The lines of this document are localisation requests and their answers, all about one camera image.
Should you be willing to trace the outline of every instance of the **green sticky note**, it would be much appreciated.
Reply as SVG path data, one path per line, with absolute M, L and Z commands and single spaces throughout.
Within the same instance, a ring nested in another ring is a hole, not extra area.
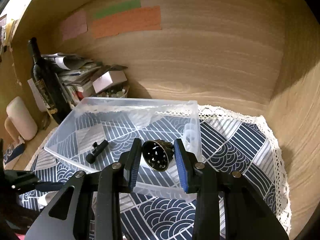
M 103 17 L 111 15 L 111 14 L 115 14 L 118 12 L 124 12 L 124 11 L 128 11 L 128 10 L 131 10 L 134 8 L 140 8 L 140 7 L 141 7 L 140 0 L 125 1 L 125 2 L 118 3 L 116 5 L 112 5 L 107 8 L 103 8 L 103 9 L 99 10 L 98 12 L 96 12 L 94 17 L 96 19 L 100 19 L 100 18 L 103 18 Z

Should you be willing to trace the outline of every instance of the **orange paper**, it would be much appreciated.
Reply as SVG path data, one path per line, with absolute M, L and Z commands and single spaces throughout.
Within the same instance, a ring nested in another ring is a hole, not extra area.
M 119 33 L 161 30 L 160 6 L 136 8 L 109 15 L 92 22 L 95 38 Z

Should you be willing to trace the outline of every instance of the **wine bottle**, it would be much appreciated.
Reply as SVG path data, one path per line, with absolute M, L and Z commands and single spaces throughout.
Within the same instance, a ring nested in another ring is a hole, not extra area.
M 31 69 L 31 77 L 49 113 L 60 124 L 71 112 L 71 108 L 63 96 L 57 75 L 53 71 L 52 62 L 41 57 L 35 37 L 29 40 L 28 48 L 34 62 Z

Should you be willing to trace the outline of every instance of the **black grinder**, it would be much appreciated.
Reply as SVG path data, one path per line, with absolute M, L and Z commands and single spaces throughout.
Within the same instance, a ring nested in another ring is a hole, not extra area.
M 164 140 L 146 141 L 142 145 L 142 155 L 150 168 L 165 171 L 173 159 L 173 144 Z

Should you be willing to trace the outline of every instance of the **paper strip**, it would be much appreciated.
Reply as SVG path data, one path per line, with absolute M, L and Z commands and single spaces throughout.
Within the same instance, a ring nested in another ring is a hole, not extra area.
M 62 33 L 62 41 L 75 38 L 81 33 L 88 31 L 87 19 L 84 10 L 80 10 L 60 24 L 60 30 Z
M 118 3 L 116 5 L 112 5 L 112 6 L 109 6 L 109 7 L 106 7 L 106 8 L 99 10 L 98 12 L 96 12 L 94 17 L 96 19 L 100 19 L 100 18 L 103 18 L 103 17 L 111 15 L 111 14 L 124 12 L 124 11 L 128 11 L 128 10 L 135 9 L 135 8 L 140 8 L 140 7 L 141 7 L 140 0 L 125 1 L 125 2 Z
M 95 38 L 119 33 L 161 30 L 160 6 L 143 7 L 120 12 L 92 22 Z

